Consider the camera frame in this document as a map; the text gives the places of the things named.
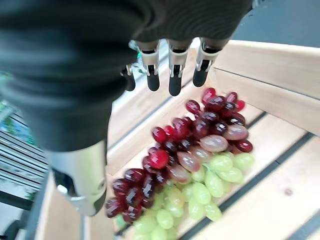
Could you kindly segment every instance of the robotic hand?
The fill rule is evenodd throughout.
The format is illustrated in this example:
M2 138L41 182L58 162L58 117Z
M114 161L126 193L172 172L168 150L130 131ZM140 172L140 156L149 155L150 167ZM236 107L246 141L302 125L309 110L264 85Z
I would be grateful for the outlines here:
M193 83L208 70L252 0L3 0L0 70L14 75L1 92L19 107L44 149L57 189L86 216L106 197L112 103L135 82L135 40L148 86L159 88L159 39L169 43L169 92L193 38L201 37Z

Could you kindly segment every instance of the dark red grape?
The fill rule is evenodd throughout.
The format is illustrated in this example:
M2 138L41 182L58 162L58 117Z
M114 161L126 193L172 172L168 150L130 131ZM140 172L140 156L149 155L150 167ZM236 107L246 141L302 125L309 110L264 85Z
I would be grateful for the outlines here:
M108 199L105 203L105 215L108 218L113 218L124 210L124 206L118 202L115 197Z
M173 140L168 140L163 144L165 150L169 153L175 153L178 151L178 145Z
M214 125L211 125L209 128L209 134L210 135L223 135L228 129L228 125L223 122L217 122Z
M219 115L213 111L204 111L201 113L200 117L210 124L219 121L220 118Z
M112 188L115 193L118 192L126 194L130 188L130 183L124 178L119 178L113 181Z
M165 150L158 150L149 156L148 161L152 168L162 169L169 161L169 154Z
M130 188L125 195L126 204L128 204L129 206L137 206L143 198L144 195L140 187L137 186Z
M224 96L216 96L205 105L205 109L206 111L217 113L225 106L225 102Z
M216 90L213 87L209 87L206 90L204 90L201 97L201 102L203 103L203 105L206 105L215 96L216 96Z
M152 129L151 133L154 140L158 143L162 144L167 140L166 132L159 126Z
M124 172L124 178L131 183L141 184L145 179L146 171L141 168L130 168Z
M185 103L185 108L188 112L192 114L199 114L201 111L199 103L195 100L187 101Z
M238 101L238 94L235 91L232 91L225 97L225 100L235 104Z
M248 140L235 141L234 146L244 153L250 153L254 149L252 143Z
M144 170L146 170L148 173L150 174L155 174L156 173L156 169L154 169L150 163L149 163L149 157L148 156L145 156L143 159L142 159L142 167Z
M194 129L192 130L192 134L195 139L199 140L208 135L209 123L206 120L198 118L193 122L193 125Z
M153 204L154 204L154 200L151 198L151 199L146 199L146 198L144 198L144 199L142 199L142 201L141 201L141 205L142 205L142 207L144 207L145 209L149 209L149 208L151 208L152 206L153 206Z
M142 207L141 205L138 206L129 206L128 209L125 211L127 215L129 216L129 219L134 222L137 220L142 213Z
M145 199L152 199L155 195L156 181L151 175L147 175L143 182L142 193Z

